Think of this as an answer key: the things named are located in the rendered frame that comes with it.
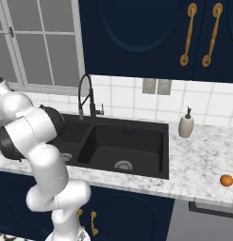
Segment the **beige soap dispenser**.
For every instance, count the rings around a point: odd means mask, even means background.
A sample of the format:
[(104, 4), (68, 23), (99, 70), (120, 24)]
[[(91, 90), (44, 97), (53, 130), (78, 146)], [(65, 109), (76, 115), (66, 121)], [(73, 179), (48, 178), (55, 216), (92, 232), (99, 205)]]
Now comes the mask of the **beige soap dispenser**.
[(187, 107), (187, 113), (181, 117), (178, 125), (178, 134), (183, 138), (188, 138), (193, 130), (194, 119), (191, 115), (191, 109)]

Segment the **grey wall outlet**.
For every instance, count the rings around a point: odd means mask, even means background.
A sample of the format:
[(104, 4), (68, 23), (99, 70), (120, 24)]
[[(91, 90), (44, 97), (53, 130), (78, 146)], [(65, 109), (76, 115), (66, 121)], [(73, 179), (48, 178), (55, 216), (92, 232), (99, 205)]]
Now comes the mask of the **grey wall outlet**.
[(154, 78), (144, 78), (142, 80), (142, 92), (146, 94), (156, 93), (157, 80)]
[(159, 79), (158, 80), (158, 95), (170, 95), (172, 89), (171, 79)]

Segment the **navy lower cupboard door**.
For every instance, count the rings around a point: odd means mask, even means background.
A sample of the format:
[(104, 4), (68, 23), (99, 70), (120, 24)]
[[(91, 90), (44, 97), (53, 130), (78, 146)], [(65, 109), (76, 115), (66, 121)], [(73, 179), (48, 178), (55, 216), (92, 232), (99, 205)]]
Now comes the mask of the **navy lower cupboard door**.
[(44, 241), (53, 231), (51, 213), (31, 212), (25, 202), (32, 176), (0, 171), (0, 232)]
[[(80, 217), (91, 241), (166, 241), (174, 199), (93, 185), (91, 189)], [(96, 236), (92, 235), (91, 211), (97, 214)]]

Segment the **navy cupboard door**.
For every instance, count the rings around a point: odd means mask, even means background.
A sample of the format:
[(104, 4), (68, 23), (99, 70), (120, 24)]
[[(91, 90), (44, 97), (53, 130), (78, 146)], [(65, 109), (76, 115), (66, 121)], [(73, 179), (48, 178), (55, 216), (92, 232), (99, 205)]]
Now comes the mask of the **navy cupboard door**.
[(0, 232), (44, 241), (53, 231), (51, 213), (31, 212), (25, 202), (32, 176), (0, 171)]
[[(174, 199), (93, 185), (91, 189), (80, 217), (91, 241), (166, 241)], [(96, 236), (92, 235), (91, 211), (97, 214)]]
[[(216, 3), (221, 3), (224, 9), (220, 17), (211, 62), (205, 68), (202, 66), (202, 58), (208, 53), (216, 21), (212, 15), (212, 9)], [(233, 0), (207, 0), (192, 79), (233, 84)]]
[(88, 74), (189, 79), (183, 66), (191, 0), (79, 0)]

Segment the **white framed window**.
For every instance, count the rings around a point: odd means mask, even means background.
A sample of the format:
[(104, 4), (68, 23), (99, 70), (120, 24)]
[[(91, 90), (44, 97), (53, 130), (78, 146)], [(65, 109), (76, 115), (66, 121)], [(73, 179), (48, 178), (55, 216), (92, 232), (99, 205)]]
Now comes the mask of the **white framed window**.
[(12, 89), (76, 96), (84, 72), (78, 0), (0, 0), (0, 77)]

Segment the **navy upper cupboard door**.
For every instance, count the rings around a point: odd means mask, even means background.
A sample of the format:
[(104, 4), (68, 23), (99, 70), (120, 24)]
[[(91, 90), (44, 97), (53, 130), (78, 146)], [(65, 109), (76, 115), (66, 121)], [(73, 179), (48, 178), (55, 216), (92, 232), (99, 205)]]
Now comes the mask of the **navy upper cupboard door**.
[(189, 79), (183, 66), (191, 0), (79, 0), (88, 74)]
[[(216, 3), (221, 3), (224, 9), (220, 17), (211, 62), (205, 68), (202, 66), (202, 58), (208, 53), (216, 21), (212, 15), (212, 9)], [(233, 84), (233, 0), (207, 0), (192, 79)]]

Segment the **orange tangerine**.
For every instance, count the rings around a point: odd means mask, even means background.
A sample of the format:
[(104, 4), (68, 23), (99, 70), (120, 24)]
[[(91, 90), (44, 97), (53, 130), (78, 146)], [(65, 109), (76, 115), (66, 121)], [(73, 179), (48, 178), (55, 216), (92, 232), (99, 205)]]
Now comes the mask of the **orange tangerine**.
[(229, 174), (224, 174), (220, 178), (220, 183), (223, 186), (231, 186), (233, 184), (233, 178)]

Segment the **grey dishwasher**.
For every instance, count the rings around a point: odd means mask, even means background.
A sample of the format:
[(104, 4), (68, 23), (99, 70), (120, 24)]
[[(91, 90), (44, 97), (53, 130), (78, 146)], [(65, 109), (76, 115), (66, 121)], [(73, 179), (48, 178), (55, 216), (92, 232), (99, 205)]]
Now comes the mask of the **grey dishwasher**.
[[(195, 203), (233, 214), (233, 207)], [(233, 218), (191, 212), (189, 201), (176, 200), (166, 241), (233, 241)]]

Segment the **black spring faucet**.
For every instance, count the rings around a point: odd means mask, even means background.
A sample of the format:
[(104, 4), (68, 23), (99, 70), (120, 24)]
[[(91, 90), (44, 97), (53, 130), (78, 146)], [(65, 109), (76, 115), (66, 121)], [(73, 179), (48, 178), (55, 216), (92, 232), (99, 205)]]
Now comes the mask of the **black spring faucet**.
[[(89, 81), (89, 94), (86, 97), (86, 99), (82, 102), (81, 101), (81, 87), (84, 79), (87, 78)], [(101, 109), (97, 110), (95, 103), (94, 103), (94, 95), (93, 95), (93, 88), (92, 88), (92, 80), (91, 77), (88, 74), (83, 74), (80, 81), (79, 81), (79, 86), (78, 86), (78, 113), (79, 113), (79, 118), (81, 120), (84, 119), (84, 113), (83, 113), (83, 105), (86, 103), (87, 100), (90, 100), (90, 112), (91, 112), (91, 118), (95, 119), (97, 115), (104, 115), (104, 105), (101, 104)]]

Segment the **black double sink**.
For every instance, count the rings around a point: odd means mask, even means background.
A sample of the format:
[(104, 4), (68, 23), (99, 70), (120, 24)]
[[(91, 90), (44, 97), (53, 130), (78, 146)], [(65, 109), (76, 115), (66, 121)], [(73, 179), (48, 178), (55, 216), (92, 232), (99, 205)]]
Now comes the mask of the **black double sink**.
[(159, 179), (169, 178), (169, 125), (63, 116), (65, 129), (51, 141), (72, 167)]

